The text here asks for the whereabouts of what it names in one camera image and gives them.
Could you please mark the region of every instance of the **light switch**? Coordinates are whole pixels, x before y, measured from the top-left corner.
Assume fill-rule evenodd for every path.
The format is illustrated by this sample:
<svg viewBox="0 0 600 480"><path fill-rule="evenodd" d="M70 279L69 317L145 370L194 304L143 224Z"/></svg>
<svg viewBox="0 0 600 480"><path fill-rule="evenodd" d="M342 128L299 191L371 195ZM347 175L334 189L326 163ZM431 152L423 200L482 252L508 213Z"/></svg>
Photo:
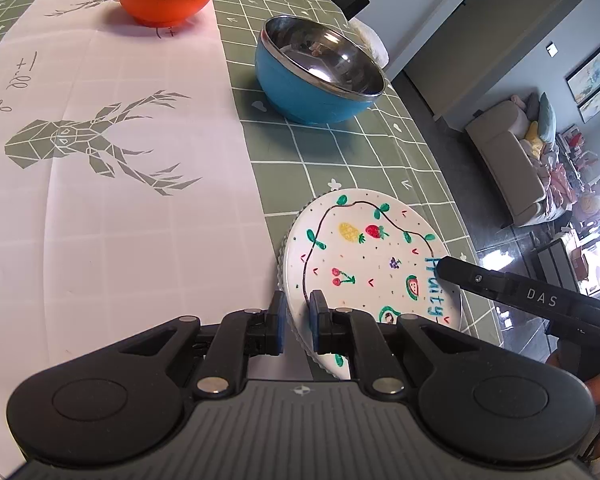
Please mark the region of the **light switch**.
<svg viewBox="0 0 600 480"><path fill-rule="evenodd" d="M558 54L558 47L556 47L553 43L549 43L546 51L549 53L549 56L553 57Z"/></svg>

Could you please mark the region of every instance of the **plate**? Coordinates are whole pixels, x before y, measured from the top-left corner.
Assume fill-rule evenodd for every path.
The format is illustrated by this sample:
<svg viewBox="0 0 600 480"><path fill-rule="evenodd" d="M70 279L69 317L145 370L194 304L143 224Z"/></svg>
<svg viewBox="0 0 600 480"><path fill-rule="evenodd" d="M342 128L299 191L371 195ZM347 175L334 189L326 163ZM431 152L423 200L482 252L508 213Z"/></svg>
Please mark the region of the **plate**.
<svg viewBox="0 0 600 480"><path fill-rule="evenodd" d="M329 308L348 306L396 323L413 312L458 330L459 289L440 283L434 268L446 248L427 221L406 204L368 189L332 191L311 202L286 238L282 284L294 329L323 368L349 379L345 357L318 355L308 297L321 289Z"/></svg>

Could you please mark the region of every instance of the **picture frame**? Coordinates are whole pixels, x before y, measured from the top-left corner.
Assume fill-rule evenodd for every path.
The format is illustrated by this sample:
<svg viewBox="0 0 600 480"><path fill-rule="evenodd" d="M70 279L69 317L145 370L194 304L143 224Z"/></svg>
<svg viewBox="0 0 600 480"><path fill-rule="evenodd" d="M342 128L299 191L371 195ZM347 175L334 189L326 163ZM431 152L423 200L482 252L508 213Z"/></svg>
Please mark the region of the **picture frame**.
<svg viewBox="0 0 600 480"><path fill-rule="evenodd" d="M566 77L574 101L580 106L600 88L600 47Z"/></svg>
<svg viewBox="0 0 600 480"><path fill-rule="evenodd" d="M600 88L578 107L582 121L586 123L600 111Z"/></svg>

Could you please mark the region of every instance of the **green checkered tablecloth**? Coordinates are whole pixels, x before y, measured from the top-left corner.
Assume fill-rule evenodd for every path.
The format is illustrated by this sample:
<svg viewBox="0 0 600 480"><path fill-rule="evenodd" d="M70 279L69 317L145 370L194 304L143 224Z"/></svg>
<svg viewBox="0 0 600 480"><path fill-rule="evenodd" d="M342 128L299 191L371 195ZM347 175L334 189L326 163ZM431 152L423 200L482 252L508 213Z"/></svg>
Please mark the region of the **green checkered tablecloth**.
<svg viewBox="0 0 600 480"><path fill-rule="evenodd" d="M0 40L34 0L0 0ZM256 38L265 20L294 14L360 38L329 0L213 0L235 105L274 249L298 212L338 184L395 196L429 221L449 253L475 262L475 251L440 168L391 85L352 120L301 126L269 104L254 74ZM484 298L467 294L461 329L502 342Z"/></svg>

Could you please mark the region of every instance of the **ribbed gray panel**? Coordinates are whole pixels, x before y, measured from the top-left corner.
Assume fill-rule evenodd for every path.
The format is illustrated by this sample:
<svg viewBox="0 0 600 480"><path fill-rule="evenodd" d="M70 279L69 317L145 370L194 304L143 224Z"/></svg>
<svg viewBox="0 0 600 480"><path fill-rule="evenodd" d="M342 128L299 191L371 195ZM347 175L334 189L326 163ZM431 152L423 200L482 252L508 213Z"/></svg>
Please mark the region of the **ribbed gray panel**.
<svg viewBox="0 0 600 480"><path fill-rule="evenodd" d="M72 471L29 463L13 480L584 480L565 462L494 471L449 455L401 404L364 396L351 382L250 381L229 400L201 403L165 447L126 465Z"/></svg>

